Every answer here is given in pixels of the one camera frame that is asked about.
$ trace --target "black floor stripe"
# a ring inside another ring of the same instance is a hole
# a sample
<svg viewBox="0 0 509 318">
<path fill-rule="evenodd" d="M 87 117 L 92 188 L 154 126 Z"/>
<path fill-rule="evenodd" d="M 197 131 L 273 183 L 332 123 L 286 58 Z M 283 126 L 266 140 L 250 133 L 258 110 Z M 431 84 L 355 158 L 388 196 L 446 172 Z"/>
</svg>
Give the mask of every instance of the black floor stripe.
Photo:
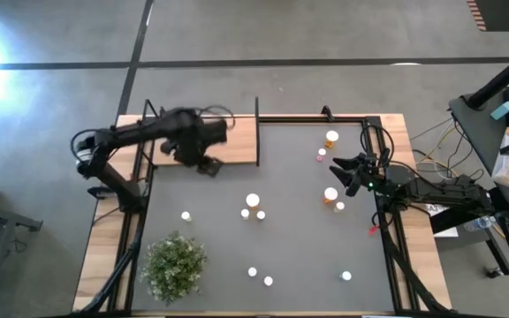
<svg viewBox="0 0 509 318">
<path fill-rule="evenodd" d="M 252 59 L 203 61 L 139 62 L 143 69 L 279 67 L 279 66 L 353 66 L 417 64 L 499 64 L 509 63 L 509 57 L 419 57 L 419 58 L 331 58 L 331 59 Z"/>
<path fill-rule="evenodd" d="M 127 78 L 134 77 L 137 69 L 178 69 L 218 67 L 280 67 L 280 66 L 358 66 L 417 64 L 499 64 L 509 63 L 509 57 L 418 57 L 418 58 L 327 58 L 327 59 L 251 59 L 202 61 L 150 61 L 150 62 L 80 62 L 80 63 L 4 63 L 0 70 L 94 70 L 128 68 Z"/>
<path fill-rule="evenodd" d="M 509 0 L 475 0 L 486 31 L 509 31 Z"/>
<path fill-rule="evenodd" d="M 147 34 L 148 18 L 152 12 L 154 0 L 147 0 L 145 8 L 142 12 L 141 23 L 139 24 L 139 32 L 137 33 L 137 39 L 134 43 L 133 55 L 131 56 L 131 66 L 127 72 L 125 78 L 125 84 L 123 85 L 123 92 L 121 93 L 121 99 L 119 100 L 119 107 L 117 110 L 117 117 L 124 115 L 129 107 L 129 100 L 131 99 L 131 91 L 133 90 L 134 78 L 137 75 L 137 67 L 139 60 L 141 59 L 142 46 L 145 41 Z"/>
<path fill-rule="evenodd" d="M 0 70 L 95 70 L 128 68 L 129 62 L 2 63 Z"/>
</svg>

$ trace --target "black desk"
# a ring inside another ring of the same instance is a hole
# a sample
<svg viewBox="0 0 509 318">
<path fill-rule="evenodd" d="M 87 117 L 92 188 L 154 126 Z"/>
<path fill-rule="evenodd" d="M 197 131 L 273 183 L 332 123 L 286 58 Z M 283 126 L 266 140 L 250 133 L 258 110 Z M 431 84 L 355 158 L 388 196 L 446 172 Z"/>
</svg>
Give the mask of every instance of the black desk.
<svg viewBox="0 0 509 318">
<path fill-rule="evenodd" d="M 505 119 L 494 120 L 490 113 L 503 102 L 503 96 L 498 94 L 486 102 L 486 108 L 480 111 L 470 109 L 462 98 L 449 102 L 452 115 L 462 127 L 490 175 L 494 169 L 506 129 Z M 509 188 L 502 185 L 497 186 L 509 203 Z"/>
</svg>

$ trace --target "gray table surface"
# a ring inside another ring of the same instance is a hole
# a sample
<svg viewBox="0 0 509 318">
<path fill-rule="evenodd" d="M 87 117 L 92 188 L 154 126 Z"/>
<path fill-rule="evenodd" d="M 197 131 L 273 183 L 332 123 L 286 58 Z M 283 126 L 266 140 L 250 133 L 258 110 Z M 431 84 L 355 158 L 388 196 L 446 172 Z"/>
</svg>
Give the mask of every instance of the gray table surface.
<svg viewBox="0 0 509 318">
<path fill-rule="evenodd" d="M 319 163 L 325 133 L 335 129 L 336 147 Z M 380 235 L 369 237 L 376 211 L 372 193 L 344 196 L 328 167 L 334 155 L 358 155 L 359 125 L 262 125 L 261 166 L 227 165 L 216 178 L 184 167 L 155 172 L 142 258 L 148 245 L 171 231 L 205 244 L 209 262 L 199 280 L 201 294 L 167 307 L 135 280 L 134 310 L 174 311 L 390 311 L 391 291 Z M 333 186 L 345 210 L 322 203 Z M 261 197 L 266 219 L 240 216 L 249 193 Z M 180 218 L 189 211 L 192 222 Z M 258 275 L 247 275 L 256 267 Z M 349 282 L 339 279 L 348 270 Z M 262 280 L 272 276 L 274 284 Z"/>
</svg>

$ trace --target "metal bracket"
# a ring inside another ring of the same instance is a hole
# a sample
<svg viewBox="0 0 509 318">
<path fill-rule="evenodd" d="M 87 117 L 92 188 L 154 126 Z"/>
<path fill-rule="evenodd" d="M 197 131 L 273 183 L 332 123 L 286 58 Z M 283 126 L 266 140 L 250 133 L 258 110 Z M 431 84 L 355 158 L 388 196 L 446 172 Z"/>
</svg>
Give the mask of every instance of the metal bracket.
<svg viewBox="0 0 509 318">
<path fill-rule="evenodd" d="M 106 198 L 113 198 L 117 195 L 115 192 L 107 186 L 93 186 L 90 187 L 87 192 L 93 196 L 96 200 L 106 199 Z"/>
<path fill-rule="evenodd" d="M 327 117 L 328 122 L 332 123 L 335 121 L 335 117 L 333 116 L 333 113 L 331 113 L 329 106 L 323 106 L 321 114 Z"/>
</svg>

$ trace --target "white bottle cap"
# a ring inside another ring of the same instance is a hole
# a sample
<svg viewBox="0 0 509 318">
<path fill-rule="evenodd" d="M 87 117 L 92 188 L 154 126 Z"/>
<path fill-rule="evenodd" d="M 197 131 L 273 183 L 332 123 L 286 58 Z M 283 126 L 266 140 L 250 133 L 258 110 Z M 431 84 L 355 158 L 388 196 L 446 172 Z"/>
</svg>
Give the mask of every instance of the white bottle cap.
<svg viewBox="0 0 509 318">
<path fill-rule="evenodd" d="M 255 268 L 248 269 L 248 275 L 250 277 L 255 277 L 256 276 L 256 269 Z"/>
<path fill-rule="evenodd" d="M 272 277 L 266 276 L 264 278 L 264 284 L 265 285 L 270 286 L 270 285 L 272 285 L 272 283 L 274 283 L 274 279 L 272 279 Z"/>
<path fill-rule="evenodd" d="M 337 141 L 339 139 L 339 134 L 336 131 L 328 131 L 325 134 L 325 138 L 329 141 Z"/>
<path fill-rule="evenodd" d="M 344 271 L 344 272 L 341 274 L 341 278 L 342 278 L 344 281 L 350 281 L 352 277 L 353 277 L 353 275 L 351 275 L 351 273 L 349 273 L 348 271 Z"/>
<path fill-rule="evenodd" d="M 325 189 L 325 199 L 327 200 L 335 200 L 337 199 L 337 190 L 335 188 L 327 188 Z"/>
<path fill-rule="evenodd" d="M 258 195 L 254 193 L 250 193 L 247 196 L 247 205 L 251 208 L 256 207 L 261 202 L 261 199 L 258 197 Z"/>
</svg>

